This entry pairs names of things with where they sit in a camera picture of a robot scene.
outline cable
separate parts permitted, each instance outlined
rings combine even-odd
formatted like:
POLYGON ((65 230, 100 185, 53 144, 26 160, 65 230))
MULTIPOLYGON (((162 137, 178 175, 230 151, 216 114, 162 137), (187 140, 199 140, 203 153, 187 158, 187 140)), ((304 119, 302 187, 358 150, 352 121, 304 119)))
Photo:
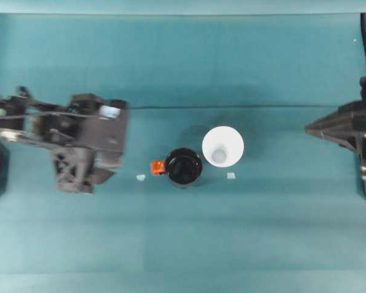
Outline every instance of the cable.
POLYGON ((37 116, 47 116, 47 115, 66 115, 73 117, 81 117, 81 118, 107 118, 105 116, 100 115, 87 115, 87 114, 77 114, 77 113, 69 113, 69 112, 57 112, 57 111, 44 111, 44 112, 36 112, 36 113, 26 113, 21 115, 8 115, 8 116, 0 116, 0 120, 12 120, 12 119, 22 119, 26 117, 37 117, 37 116))

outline teal table surface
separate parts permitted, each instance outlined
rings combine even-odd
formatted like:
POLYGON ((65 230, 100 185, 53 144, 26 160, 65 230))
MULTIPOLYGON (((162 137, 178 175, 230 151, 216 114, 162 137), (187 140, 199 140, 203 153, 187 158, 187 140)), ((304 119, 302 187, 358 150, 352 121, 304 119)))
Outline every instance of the teal table surface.
POLYGON ((47 151, 6 144, 0 292, 366 292, 357 158, 303 131, 359 99, 359 26, 358 14, 1 15, 0 94, 93 92, 131 109, 123 166, 93 195, 56 191, 47 151), (150 175, 177 147, 201 154, 219 125, 245 140, 238 164, 205 162, 187 190, 150 175))
POLYGON ((366 0, 0 0, 0 13, 274 15, 366 12, 366 0))

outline orange handle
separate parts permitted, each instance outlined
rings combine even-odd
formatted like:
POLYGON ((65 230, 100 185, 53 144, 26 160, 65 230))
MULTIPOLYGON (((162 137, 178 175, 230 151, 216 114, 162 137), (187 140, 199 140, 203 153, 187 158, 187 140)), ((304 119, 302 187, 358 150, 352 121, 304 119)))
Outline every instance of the orange handle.
POLYGON ((164 161, 153 161, 151 163, 151 173, 153 176, 161 176, 165 174, 164 161))

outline small white object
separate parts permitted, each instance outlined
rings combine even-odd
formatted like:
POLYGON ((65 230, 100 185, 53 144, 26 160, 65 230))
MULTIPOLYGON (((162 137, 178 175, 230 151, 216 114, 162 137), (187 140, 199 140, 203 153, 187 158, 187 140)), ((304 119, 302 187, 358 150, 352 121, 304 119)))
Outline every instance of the small white object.
POLYGON ((235 180, 236 179, 236 174, 234 172, 228 172, 226 174, 226 179, 228 179, 228 180, 235 180))
POLYGON ((110 107, 110 106, 101 106, 99 108, 100 116, 107 117, 107 118, 117 118, 121 113, 121 109, 110 107))
POLYGON ((18 140, 19 133, 11 130, 4 130, 0 132, 0 137, 8 140, 9 142, 16 142, 18 140))
POLYGON ((136 179, 138 181, 141 181, 141 182, 144 181, 145 178, 146 178, 146 175, 145 174, 139 174, 139 175, 136 176, 136 179))
POLYGON ((213 128, 203 138, 202 152, 213 166, 230 167, 243 156, 243 137, 236 129, 229 126, 213 128))

